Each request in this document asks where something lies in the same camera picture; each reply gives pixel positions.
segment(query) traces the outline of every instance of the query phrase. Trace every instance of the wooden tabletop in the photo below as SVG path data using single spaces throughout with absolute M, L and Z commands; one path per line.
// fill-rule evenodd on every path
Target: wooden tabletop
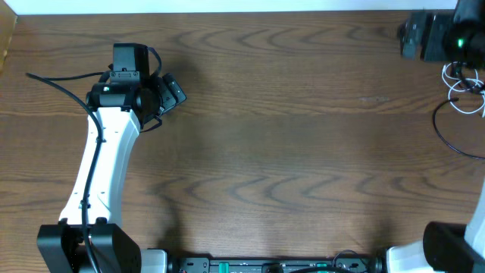
M 0 77 L 0 271 L 46 270 L 37 232 L 57 222 L 86 143 L 82 108 L 24 73 L 104 71 L 115 42 L 156 48 L 188 96 L 131 154 L 123 229 L 141 248 L 371 253 L 420 240 L 432 220 L 468 222 L 485 168 L 434 133 L 443 64 L 401 59 L 407 16 L 20 17 Z M 95 81 L 62 85 L 84 98 Z M 483 155 L 481 122 L 449 106 L 438 117 L 450 141 Z

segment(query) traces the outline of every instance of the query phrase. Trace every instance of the cardboard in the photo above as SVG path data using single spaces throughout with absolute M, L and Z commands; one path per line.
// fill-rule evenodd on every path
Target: cardboard
M 17 15 L 8 7 L 4 0 L 0 0 L 0 73 L 7 58 L 8 46 L 12 40 Z

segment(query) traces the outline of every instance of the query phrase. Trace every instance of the wooden table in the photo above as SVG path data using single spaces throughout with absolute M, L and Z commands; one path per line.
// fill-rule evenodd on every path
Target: wooden table
M 188 95 L 133 148 L 123 228 L 141 248 L 370 253 L 419 240 L 432 220 L 468 222 L 485 168 L 433 132 L 442 64 L 401 59 L 407 16 L 20 17 L 0 78 L 0 271 L 46 270 L 36 235 L 57 222 L 86 142 L 82 108 L 24 73 L 104 71 L 114 42 L 156 48 Z M 94 82 L 62 85 L 84 98 Z M 448 106 L 438 119 L 457 146 L 485 154 L 478 116 Z

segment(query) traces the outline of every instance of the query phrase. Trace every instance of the white background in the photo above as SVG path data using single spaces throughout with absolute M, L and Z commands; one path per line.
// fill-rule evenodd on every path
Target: white background
M 18 14 L 454 9 L 457 0 L 5 0 Z

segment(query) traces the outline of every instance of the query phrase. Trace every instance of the wood grain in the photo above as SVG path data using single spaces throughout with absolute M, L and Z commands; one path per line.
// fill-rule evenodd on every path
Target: wood grain
M 64 208 L 86 141 L 83 110 L 23 74 L 103 71 L 114 42 L 155 47 L 189 97 L 131 155 L 124 230 L 140 247 L 369 253 L 419 240 L 432 220 L 466 223 L 483 163 L 435 136 L 441 64 L 400 58 L 407 16 L 21 17 L 0 78 L 0 271 L 46 271 L 36 234 Z M 63 85 L 84 97 L 93 81 Z M 485 154 L 479 117 L 445 108 L 438 122 L 457 146 Z

